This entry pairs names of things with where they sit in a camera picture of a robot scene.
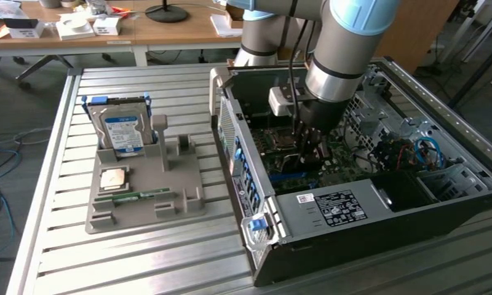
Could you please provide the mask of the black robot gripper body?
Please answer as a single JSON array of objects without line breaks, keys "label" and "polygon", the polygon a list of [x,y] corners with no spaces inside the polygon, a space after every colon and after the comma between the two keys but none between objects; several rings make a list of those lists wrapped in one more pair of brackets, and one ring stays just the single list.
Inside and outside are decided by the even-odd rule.
[{"label": "black robot gripper body", "polygon": [[303,101],[298,107],[299,129],[329,134],[339,123],[347,103],[349,100],[333,103],[322,100]]}]

